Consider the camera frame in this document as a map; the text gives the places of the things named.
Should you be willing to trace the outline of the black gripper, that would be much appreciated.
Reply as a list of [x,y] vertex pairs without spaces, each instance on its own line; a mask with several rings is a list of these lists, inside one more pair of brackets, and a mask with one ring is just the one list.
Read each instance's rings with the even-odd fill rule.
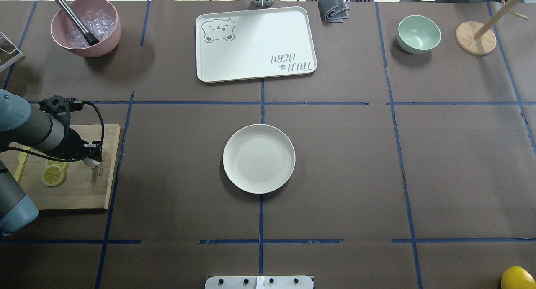
[[63,142],[63,159],[82,160],[92,158],[102,162],[102,142],[88,143],[80,137],[79,133],[71,127]]

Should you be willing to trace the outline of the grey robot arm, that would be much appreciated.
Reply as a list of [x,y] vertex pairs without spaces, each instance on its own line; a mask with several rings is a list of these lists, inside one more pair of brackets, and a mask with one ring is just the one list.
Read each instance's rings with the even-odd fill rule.
[[[71,113],[84,106],[91,106],[99,117],[101,134],[98,141],[82,140],[70,127]],[[1,90],[1,152],[16,150],[46,160],[82,161],[88,167],[95,167],[102,161],[104,130],[102,115],[90,101],[55,95],[32,106],[25,98]],[[35,220],[39,211],[4,163],[1,164],[0,186],[0,230],[2,236],[8,236]]]

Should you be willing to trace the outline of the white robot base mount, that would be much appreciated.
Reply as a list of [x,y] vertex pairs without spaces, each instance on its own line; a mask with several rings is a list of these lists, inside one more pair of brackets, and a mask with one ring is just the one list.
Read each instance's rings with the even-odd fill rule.
[[314,277],[286,276],[219,276],[209,277],[205,289],[314,289]]

